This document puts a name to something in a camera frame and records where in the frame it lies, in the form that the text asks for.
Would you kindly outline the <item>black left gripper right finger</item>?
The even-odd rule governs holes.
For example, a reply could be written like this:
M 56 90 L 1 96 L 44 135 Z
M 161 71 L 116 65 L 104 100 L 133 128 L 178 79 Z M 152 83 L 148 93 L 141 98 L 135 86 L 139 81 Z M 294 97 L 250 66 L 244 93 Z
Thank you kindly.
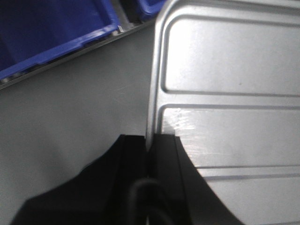
M 148 172 L 166 192 L 177 225 L 241 225 L 188 157 L 179 137 L 154 135 Z

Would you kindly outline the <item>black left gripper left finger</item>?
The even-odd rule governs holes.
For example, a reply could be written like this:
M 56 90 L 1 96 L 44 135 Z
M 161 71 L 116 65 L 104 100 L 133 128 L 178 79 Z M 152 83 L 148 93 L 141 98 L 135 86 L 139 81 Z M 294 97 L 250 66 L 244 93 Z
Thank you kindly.
M 101 157 L 68 182 L 31 199 L 13 225 L 125 225 L 132 184 L 146 176 L 145 139 L 120 135 Z

